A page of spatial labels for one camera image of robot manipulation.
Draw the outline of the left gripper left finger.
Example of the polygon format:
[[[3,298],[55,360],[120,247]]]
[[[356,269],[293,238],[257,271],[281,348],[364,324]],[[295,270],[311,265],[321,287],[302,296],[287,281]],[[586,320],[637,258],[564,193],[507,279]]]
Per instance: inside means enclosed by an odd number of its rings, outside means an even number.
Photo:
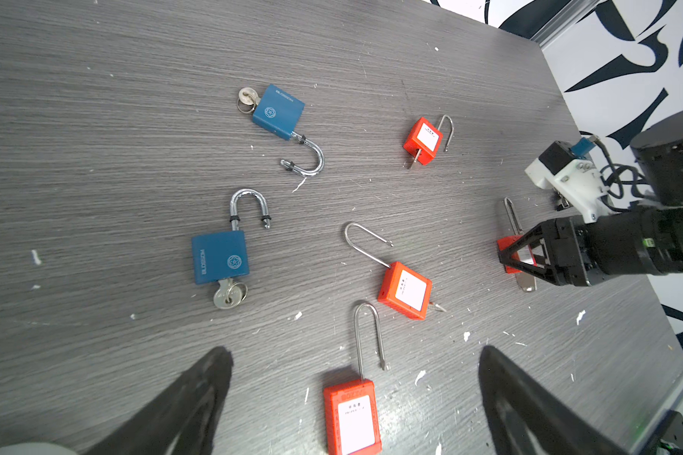
[[[90,454],[211,454],[233,356],[212,348]]]

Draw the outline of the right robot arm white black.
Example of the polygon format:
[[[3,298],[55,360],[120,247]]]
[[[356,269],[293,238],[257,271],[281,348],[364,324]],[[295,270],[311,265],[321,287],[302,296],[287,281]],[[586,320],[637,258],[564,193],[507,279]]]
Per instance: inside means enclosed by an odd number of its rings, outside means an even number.
[[[556,191],[577,214],[500,239],[509,273],[556,286],[683,273],[683,111],[635,135],[636,167],[614,166],[603,177],[587,157],[602,145],[593,136],[556,141],[527,167],[537,187]]]

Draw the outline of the red padlock front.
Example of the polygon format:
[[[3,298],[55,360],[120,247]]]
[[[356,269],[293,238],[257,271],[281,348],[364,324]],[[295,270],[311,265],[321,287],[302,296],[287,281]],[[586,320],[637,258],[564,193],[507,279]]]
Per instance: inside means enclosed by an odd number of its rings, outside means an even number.
[[[360,313],[364,308],[371,311],[375,322],[379,365],[383,371],[390,368],[385,356],[379,312],[373,304],[361,301],[354,309],[360,378],[324,389],[324,417],[329,454],[379,454],[382,451],[375,384],[364,377],[364,355],[360,341]]]

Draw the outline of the blue padlock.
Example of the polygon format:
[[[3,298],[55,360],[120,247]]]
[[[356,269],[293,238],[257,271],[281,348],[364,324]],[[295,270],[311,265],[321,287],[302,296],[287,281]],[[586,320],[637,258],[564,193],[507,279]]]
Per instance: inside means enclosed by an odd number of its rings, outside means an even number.
[[[269,85],[263,95],[251,87],[243,87],[238,92],[236,108],[242,114],[251,115],[254,124],[283,140],[296,141],[316,154],[317,164],[313,169],[302,168],[291,160],[281,158],[280,165],[285,170],[303,177],[318,176],[324,170],[326,158],[322,148],[296,131],[305,108],[303,102],[276,85]]]
[[[246,188],[236,191],[230,202],[231,229],[195,236],[191,239],[195,283],[217,282],[218,290],[212,301],[221,310],[233,309],[244,303],[248,286],[236,280],[250,274],[247,242],[241,231],[238,202],[243,196],[253,196],[260,205],[261,221],[265,229],[271,228],[271,214],[267,199],[262,193]]]

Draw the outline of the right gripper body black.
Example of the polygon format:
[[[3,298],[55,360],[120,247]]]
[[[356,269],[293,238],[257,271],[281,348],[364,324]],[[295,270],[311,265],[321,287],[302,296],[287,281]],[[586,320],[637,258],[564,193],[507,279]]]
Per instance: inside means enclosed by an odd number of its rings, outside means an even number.
[[[543,279],[556,286],[590,286],[582,217],[554,218],[541,222],[537,228],[546,251]]]

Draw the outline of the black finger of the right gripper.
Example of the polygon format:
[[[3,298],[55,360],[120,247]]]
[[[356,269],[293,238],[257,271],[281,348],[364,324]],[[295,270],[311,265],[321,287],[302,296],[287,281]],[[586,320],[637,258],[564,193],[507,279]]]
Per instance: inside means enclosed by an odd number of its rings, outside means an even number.
[[[514,235],[510,235],[507,237],[500,238],[497,241],[497,248],[499,250],[504,250],[508,246],[512,245],[516,241],[518,241],[522,234],[524,233],[523,229],[520,227],[515,227],[513,229]],[[537,265],[534,257],[533,257],[533,252],[529,246],[526,248],[522,248],[520,250],[517,250],[514,254],[512,254],[512,258],[515,261],[518,262],[523,262],[529,265]],[[513,267],[509,267],[508,265],[504,266],[504,269],[506,273],[513,275],[516,278],[517,284],[537,284],[536,278],[522,272],[521,270],[515,269]]]

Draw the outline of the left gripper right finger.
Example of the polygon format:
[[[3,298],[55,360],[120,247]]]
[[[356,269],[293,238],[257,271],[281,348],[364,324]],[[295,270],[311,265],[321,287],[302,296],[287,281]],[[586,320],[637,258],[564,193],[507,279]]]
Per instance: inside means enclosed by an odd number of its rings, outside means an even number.
[[[497,348],[482,349],[478,380],[498,454],[623,454]]]

